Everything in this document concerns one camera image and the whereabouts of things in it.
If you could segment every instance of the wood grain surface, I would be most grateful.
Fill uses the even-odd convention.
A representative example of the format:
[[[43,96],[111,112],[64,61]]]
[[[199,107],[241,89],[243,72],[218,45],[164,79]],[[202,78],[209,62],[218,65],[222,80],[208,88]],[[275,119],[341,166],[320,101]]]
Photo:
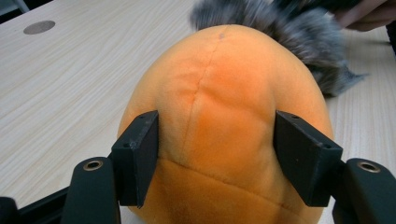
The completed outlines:
[[[0,195],[23,207],[69,185],[80,161],[107,156],[139,78],[181,38],[193,0],[54,0],[0,25]],[[55,26],[37,35],[39,21]],[[344,160],[396,174],[396,62],[385,29],[345,31],[353,71],[327,99]],[[332,223],[326,209],[320,223]],[[123,223],[142,223],[122,208]]]

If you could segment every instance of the orange plush toy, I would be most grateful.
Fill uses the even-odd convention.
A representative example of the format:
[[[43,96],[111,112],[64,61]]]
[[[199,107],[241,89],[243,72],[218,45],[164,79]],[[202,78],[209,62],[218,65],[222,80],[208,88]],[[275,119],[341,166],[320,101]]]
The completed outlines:
[[[316,81],[287,49],[239,25],[199,31],[155,62],[120,124],[158,110],[157,168],[141,209],[147,223],[316,223],[282,175],[273,147],[276,110],[332,138]]]

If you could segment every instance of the gray fur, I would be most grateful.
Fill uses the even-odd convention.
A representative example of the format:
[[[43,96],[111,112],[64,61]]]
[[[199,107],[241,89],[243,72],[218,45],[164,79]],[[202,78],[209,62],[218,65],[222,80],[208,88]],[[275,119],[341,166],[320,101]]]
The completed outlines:
[[[271,36],[309,68],[324,94],[339,95],[362,80],[347,68],[340,27],[326,11],[296,10],[297,5],[280,8],[276,0],[203,0],[193,9],[191,24],[198,30],[240,24]]]

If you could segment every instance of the person's hand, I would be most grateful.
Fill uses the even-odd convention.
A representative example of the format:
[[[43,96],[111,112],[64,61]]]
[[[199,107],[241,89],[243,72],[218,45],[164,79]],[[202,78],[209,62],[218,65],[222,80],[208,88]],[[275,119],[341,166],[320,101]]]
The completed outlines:
[[[349,10],[334,12],[342,28],[370,31],[396,21],[396,0],[361,0]]]

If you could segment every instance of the fur plush toy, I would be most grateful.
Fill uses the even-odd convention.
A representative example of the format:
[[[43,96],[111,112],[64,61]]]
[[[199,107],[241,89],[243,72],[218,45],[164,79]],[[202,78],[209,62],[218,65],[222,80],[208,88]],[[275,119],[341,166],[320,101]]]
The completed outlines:
[[[271,36],[311,71],[321,91],[339,95],[363,79],[347,68],[340,27],[323,8],[351,1],[204,0],[191,13],[198,30],[241,24]]]
[[[273,147],[276,110],[332,138],[320,89],[274,39],[240,25],[201,30],[142,76],[123,115],[159,112],[159,158],[141,209],[147,223],[316,223],[282,174]]]

